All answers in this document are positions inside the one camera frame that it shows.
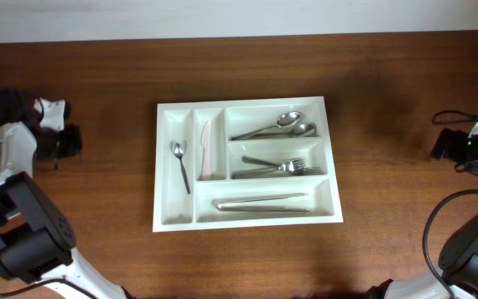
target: wood grain surface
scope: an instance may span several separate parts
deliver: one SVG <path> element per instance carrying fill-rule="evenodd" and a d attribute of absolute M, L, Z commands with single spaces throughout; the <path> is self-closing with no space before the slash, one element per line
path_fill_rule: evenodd
<path fill-rule="evenodd" d="M 478 113 L 478 32 L 5 44 L 7 86 L 73 105 L 81 159 L 35 163 L 34 179 L 88 261 L 141 299 L 328 298 L 409 278 L 434 206 L 478 188 L 429 157 L 435 112 Z M 157 103 L 292 96 L 325 97 L 344 223 L 152 233 Z M 443 210 L 433 258 L 477 212 L 478 197 Z"/>

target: plastic knife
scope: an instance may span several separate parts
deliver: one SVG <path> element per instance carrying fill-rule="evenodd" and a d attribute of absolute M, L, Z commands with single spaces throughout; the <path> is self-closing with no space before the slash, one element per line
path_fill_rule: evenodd
<path fill-rule="evenodd" d="M 202 180 L 212 179 L 212 166 L 210 155 L 210 140 L 212 133 L 212 122 L 209 120 L 204 125 L 202 130 L 202 137 L 200 138 L 200 144 L 204 148 L 204 157 L 202 159 Z"/>

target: knife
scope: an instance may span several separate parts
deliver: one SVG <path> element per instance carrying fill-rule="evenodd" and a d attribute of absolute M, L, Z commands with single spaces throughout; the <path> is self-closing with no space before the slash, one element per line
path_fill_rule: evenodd
<path fill-rule="evenodd" d="M 202 130 L 202 137 L 200 138 L 200 144 L 204 148 L 204 157 L 202 158 L 202 180 L 212 179 L 212 166 L 210 160 L 210 139 L 212 132 L 212 122 L 209 120 L 204 125 Z"/>

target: butter knife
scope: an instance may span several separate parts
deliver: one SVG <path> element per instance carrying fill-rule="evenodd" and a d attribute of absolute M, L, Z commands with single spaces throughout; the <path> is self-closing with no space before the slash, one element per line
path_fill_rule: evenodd
<path fill-rule="evenodd" d="M 210 155 L 210 140 L 212 133 L 212 122 L 209 120 L 204 125 L 204 130 L 202 130 L 202 137 L 200 138 L 200 144 L 204 148 L 204 156 L 202 158 L 202 180 L 212 179 L 212 166 L 211 166 L 211 155 Z"/>

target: fork handle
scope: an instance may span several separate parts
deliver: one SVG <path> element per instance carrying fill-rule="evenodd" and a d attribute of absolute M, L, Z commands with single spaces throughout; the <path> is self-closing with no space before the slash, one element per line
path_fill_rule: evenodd
<path fill-rule="evenodd" d="M 252 158 L 246 155 L 242 156 L 242 161 L 248 164 L 265 165 L 265 166 L 269 166 L 273 168 L 279 168 L 281 166 L 281 164 L 265 161 L 262 159 Z"/>
<path fill-rule="evenodd" d="M 261 169 L 235 171 L 232 173 L 232 179 L 249 179 L 258 175 L 269 174 L 276 170 L 274 167 L 265 167 Z"/>

